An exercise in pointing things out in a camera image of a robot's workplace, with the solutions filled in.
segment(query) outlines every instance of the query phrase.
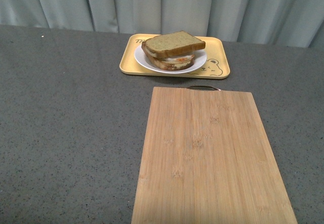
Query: wood grain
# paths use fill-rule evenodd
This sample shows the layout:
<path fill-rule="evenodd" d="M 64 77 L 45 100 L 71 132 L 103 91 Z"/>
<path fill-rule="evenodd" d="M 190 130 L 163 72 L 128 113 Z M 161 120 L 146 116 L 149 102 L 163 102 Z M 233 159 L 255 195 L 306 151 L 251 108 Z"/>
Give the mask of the wood grain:
<path fill-rule="evenodd" d="M 153 89 L 136 223 L 297 223 L 251 93 Z"/>

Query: white plate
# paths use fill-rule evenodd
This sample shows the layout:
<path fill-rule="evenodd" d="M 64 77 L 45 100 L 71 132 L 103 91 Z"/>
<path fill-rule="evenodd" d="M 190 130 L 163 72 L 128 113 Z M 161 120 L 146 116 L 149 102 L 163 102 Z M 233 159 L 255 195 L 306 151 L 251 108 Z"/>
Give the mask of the white plate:
<path fill-rule="evenodd" d="M 134 55 L 135 55 L 136 61 L 140 65 L 142 65 L 143 67 L 145 67 L 147 69 L 150 69 L 150 70 L 156 71 L 156 72 L 160 72 L 160 73 L 173 73 L 173 74 L 192 72 L 192 71 L 202 67 L 207 60 L 207 53 L 205 52 L 204 49 L 201 49 L 201 50 L 194 52 L 193 66 L 186 68 L 186 69 L 182 69 L 182 70 L 168 71 L 168 70 L 163 70 L 163 69 L 157 68 L 153 64 L 151 64 L 150 60 L 148 59 L 148 57 L 145 55 L 144 51 L 142 50 L 141 45 L 139 45 L 135 49 Z"/>

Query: yellow tray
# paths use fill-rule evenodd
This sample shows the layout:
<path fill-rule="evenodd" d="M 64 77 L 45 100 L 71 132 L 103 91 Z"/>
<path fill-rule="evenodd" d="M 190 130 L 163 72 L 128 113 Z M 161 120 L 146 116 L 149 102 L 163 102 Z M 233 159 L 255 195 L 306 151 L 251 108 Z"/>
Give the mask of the yellow tray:
<path fill-rule="evenodd" d="M 138 76 L 172 76 L 202 79 L 224 79 L 228 77 L 230 69 L 222 42 L 217 38 L 206 36 L 197 36 L 199 39 L 206 42 L 205 51 L 207 53 L 207 60 L 201 68 L 181 74 L 160 73 L 144 68 L 136 61 L 134 52 L 143 41 L 154 36 L 156 36 L 156 34 L 135 34 L 130 37 L 119 64 L 123 73 Z"/>

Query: sandwich filling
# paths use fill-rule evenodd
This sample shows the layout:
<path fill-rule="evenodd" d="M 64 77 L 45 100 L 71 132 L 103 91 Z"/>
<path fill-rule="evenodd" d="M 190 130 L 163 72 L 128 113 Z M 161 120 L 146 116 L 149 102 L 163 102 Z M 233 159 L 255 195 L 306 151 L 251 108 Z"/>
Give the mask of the sandwich filling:
<path fill-rule="evenodd" d="M 194 58 L 193 53 L 187 53 L 184 55 L 179 55 L 179 56 L 172 56 L 168 58 L 160 58 L 161 61 L 167 62 L 167 63 L 186 63 L 191 61 Z"/>

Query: curtain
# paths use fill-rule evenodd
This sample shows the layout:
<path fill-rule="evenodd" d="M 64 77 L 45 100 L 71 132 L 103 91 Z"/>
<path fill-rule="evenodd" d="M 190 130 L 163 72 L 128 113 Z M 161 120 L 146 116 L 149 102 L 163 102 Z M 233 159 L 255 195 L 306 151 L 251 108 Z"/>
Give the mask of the curtain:
<path fill-rule="evenodd" d="M 324 50 L 324 0 L 0 0 L 0 24 Z"/>

